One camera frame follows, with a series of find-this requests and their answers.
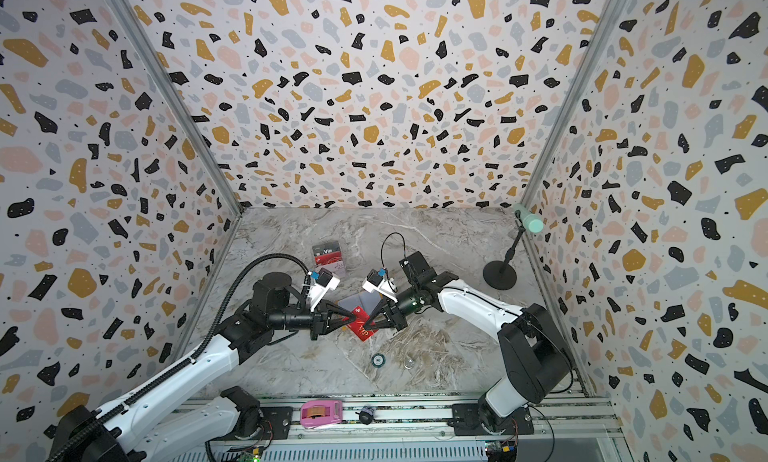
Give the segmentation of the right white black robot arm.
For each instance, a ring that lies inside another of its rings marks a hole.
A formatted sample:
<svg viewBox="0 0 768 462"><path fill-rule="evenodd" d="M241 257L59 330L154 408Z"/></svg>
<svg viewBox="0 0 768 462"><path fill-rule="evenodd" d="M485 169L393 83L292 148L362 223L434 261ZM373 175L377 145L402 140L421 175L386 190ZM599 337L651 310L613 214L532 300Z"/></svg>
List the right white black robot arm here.
<svg viewBox="0 0 768 462"><path fill-rule="evenodd" d="M402 259L400 266L409 283L405 289L393 291L384 268L370 271L363 282L365 291L380 296L365 329L400 331L408 316L433 307L468 322L499 345L504 375L479 398L471 428L504 433L515 411L540 403L573 374L565 340L543 306L495 299L451 272L437 273L420 252Z"/></svg>

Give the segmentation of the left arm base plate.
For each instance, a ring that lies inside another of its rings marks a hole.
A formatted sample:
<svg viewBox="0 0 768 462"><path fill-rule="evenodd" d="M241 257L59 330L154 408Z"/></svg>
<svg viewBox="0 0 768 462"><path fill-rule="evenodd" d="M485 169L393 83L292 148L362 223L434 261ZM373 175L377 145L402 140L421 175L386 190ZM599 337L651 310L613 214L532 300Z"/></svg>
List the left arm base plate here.
<svg viewBox="0 0 768 462"><path fill-rule="evenodd" d="M237 441L254 444L285 440L288 437L293 409L290 406L250 408L237 411L234 427L215 437L217 441Z"/></svg>

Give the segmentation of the yellow leather card holder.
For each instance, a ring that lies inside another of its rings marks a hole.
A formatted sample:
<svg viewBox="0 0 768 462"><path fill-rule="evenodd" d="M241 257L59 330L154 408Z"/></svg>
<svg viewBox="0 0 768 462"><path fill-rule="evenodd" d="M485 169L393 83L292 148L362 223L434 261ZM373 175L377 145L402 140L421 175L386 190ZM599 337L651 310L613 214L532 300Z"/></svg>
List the yellow leather card holder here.
<svg viewBox="0 0 768 462"><path fill-rule="evenodd" d="M381 295L378 292L362 291L345 297L338 302L338 305L350 312L360 308L367 316L370 316L380 300Z"/></svg>

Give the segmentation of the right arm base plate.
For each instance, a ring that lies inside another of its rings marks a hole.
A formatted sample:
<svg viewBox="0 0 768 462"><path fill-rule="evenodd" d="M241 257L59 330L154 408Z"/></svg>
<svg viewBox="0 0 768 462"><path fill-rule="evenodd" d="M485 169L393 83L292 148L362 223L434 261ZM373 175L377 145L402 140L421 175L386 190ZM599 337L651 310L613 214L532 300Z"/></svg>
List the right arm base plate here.
<svg viewBox="0 0 768 462"><path fill-rule="evenodd" d="M448 426L456 436L503 436L532 435L534 426L526 407L519 407L506 417L495 415L480 404L457 403L451 406Z"/></svg>

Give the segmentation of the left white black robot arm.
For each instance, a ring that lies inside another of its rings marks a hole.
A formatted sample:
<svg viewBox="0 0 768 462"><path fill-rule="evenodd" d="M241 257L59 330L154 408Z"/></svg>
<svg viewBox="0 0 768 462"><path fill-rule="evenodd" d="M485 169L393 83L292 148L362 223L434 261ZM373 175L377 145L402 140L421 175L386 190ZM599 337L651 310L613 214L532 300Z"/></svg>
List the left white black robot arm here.
<svg viewBox="0 0 768 462"><path fill-rule="evenodd" d="M278 331L308 331L311 339L355 321L354 313L325 300L338 280L310 272L296 289L289 275L272 272L252 296L212 326L190 353L129 393L95 410L79 405L56 427L51 461L161 461L198 443L232 436L275 439L276 423L245 389L224 390L205 406L174 420L167 417L204 386L231 372L274 342Z"/></svg>

